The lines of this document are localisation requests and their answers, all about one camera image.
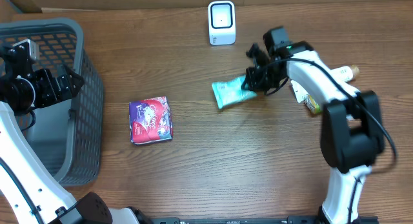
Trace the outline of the teal wet wipes pack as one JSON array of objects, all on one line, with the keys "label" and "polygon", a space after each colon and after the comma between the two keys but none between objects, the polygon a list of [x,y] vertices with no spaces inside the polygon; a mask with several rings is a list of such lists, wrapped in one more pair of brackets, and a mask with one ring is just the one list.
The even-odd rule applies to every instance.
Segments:
[{"label": "teal wet wipes pack", "polygon": [[218,109],[257,97],[255,92],[241,88],[244,81],[245,75],[242,75],[231,81],[212,83]]}]

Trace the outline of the green juice carton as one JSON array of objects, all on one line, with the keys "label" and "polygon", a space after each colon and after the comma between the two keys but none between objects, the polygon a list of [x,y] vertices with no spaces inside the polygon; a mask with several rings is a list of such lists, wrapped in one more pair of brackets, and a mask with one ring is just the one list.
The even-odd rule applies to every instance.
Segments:
[{"label": "green juice carton", "polygon": [[308,107],[308,109],[311,111],[313,114],[318,114],[322,112],[321,107],[318,105],[318,103],[313,99],[313,97],[309,94],[304,99],[304,103]]}]

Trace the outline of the white conditioner tube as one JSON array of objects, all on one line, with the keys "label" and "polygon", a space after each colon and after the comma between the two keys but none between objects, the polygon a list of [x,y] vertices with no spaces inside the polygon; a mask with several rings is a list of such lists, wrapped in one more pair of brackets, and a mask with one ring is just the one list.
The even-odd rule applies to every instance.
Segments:
[{"label": "white conditioner tube", "polygon": [[[359,70],[357,67],[342,66],[339,68],[332,69],[330,73],[332,74],[332,77],[334,79],[343,82],[349,82],[358,76]],[[291,80],[291,84],[297,102],[303,102],[305,98],[308,96],[308,92],[298,82],[294,80]]]}]

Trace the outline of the red purple pad pack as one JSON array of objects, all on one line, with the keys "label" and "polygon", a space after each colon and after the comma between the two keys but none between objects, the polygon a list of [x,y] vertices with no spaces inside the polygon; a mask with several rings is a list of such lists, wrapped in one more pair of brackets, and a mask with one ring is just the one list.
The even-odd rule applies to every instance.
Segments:
[{"label": "red purple pad pack", "polygon": [[147,145],[173,139],[172,115],[165,96],[129,103],[130,141]]}]

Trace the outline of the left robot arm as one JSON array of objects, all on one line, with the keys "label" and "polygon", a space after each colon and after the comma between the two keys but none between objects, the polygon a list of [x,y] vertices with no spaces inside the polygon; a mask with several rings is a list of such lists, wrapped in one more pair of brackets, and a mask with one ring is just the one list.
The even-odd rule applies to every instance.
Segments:
[{"label": "left robot arm", "polygon": [[1,191],[20,223],[151,223],[134,207],[110,209],[94,192],[76,200],[47,171],[25,139],[16,115],[76,97],[84,84],[67,66],[54,78],[47,69],[6,66],[1,77]]}]

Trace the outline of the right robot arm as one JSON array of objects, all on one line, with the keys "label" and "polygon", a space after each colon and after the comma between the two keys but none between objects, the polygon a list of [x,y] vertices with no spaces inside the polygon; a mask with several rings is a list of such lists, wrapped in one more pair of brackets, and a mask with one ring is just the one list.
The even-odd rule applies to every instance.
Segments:
[{"label": "right robot arm", "polygon": [[287,80],[295,81],[322,112],[320,148],[330,180],[316,223],[377,223],[358,213],[367,176],[385,146],[377,95],[334,78],[316,50],[306,41],[292,42],[282,26],[263,40],[265,51],[253,44],[246,52],[253,66],[246,69],[242,89],[269,96]]}]

